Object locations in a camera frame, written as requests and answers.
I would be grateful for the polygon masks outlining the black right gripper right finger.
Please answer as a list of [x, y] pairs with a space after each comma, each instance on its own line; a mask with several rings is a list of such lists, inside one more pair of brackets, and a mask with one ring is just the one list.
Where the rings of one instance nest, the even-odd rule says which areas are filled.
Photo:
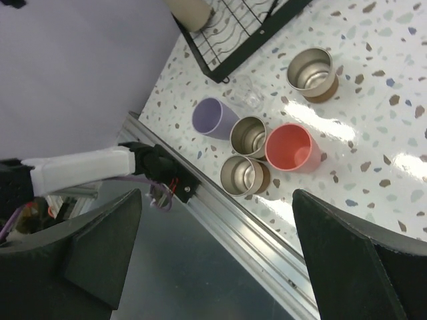
[[301, 189], [292, 209], [322, 319], [426, 318], [426, 242]]

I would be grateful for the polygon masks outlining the pink plastic cup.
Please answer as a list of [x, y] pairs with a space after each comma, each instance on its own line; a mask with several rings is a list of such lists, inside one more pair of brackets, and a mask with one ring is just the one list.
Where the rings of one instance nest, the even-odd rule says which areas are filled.
[[305, 127], [286, 123], [268, 135], [265, 154], [268, 163], [277, 170], [311, 173], [320, 166], [322, 151]]

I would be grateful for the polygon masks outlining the purple plastic cup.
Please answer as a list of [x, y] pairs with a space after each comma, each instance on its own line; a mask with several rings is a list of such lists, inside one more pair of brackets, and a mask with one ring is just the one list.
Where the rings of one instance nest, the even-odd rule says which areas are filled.
[[208, 97], [201, 100], [193, 110], [191, 123], [202, 135], [228, 140], [239, 116], [220, 100]]

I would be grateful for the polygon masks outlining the beige plastic cup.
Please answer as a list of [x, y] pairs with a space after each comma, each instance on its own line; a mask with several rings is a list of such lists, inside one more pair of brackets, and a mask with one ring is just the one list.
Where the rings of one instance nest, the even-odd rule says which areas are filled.
[[171, 14], [190, 32], [204, 28], [212, 7], [203, 0], [164, 0]]

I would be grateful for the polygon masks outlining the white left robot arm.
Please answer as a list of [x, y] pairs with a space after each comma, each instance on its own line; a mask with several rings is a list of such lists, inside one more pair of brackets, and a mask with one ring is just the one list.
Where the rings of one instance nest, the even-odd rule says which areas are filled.
[[35, 197], [127, 176], [135, 170], [134, 152], [122, 146], [58, 157], [2, 160], [1, 208], [12, 211]]

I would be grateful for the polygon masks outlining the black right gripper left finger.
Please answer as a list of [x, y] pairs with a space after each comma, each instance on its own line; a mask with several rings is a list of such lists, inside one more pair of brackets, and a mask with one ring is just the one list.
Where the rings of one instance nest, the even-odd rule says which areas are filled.
[[2, 309], [117, 309], [141, 219], [133, 189], [1, 246]]

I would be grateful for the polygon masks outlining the steel cup with cork base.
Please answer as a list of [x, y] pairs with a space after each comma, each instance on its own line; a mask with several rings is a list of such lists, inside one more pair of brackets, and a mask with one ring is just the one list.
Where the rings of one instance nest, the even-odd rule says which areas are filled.
[[332, 56], [320, 47], [299, 52], [288, 65], [286, 77], [290, 86], [311, 103], [323, 103], [338, 90]]

